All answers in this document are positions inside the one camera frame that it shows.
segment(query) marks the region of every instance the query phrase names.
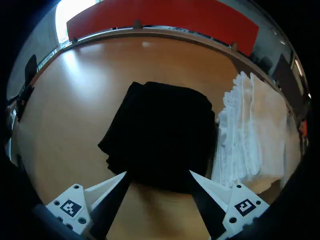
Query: stack of white towels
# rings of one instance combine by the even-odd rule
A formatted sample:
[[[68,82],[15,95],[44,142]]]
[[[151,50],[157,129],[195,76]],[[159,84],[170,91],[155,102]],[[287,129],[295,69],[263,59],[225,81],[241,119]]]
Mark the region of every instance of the stack of white towels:
[[[252,73],[241,72],[234,84],[218,115],[212,180],[227,187],[242,182],[260,193],[284,177],[288,110],[282,96]]]

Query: red panel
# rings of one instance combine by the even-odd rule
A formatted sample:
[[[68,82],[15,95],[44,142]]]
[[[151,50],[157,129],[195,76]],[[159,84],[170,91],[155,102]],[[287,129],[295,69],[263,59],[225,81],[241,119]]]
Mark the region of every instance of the red panel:
[[[105,0],[67,22],[69,39],[114,27],[163,25],[199,32],[250,55],[258,26],[243,14],[216,0]]]

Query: black towel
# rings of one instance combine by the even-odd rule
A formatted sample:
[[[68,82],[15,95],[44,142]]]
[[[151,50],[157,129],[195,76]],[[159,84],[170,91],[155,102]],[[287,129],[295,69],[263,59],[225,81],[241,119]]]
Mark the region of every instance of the black towel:
[[[156,82],[133,82],[98,144],[115,174],[175,192],[184,176],[205,175],[214,146],[214,112],[203,94]]]

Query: table surface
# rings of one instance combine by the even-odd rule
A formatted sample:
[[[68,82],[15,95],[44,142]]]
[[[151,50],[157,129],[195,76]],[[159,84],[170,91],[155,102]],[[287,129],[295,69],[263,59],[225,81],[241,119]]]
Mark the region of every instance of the table surface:
[[[223,54],[178,40],[126,37],[78,46],[41,74],[13,141],[48,204],[75,183],[88,188],[114,176],[97,144],[133,81],[195,89],[217,116],[237,74]],[[207,240],[209,234],[190,195],[132,183],[107,237]]]

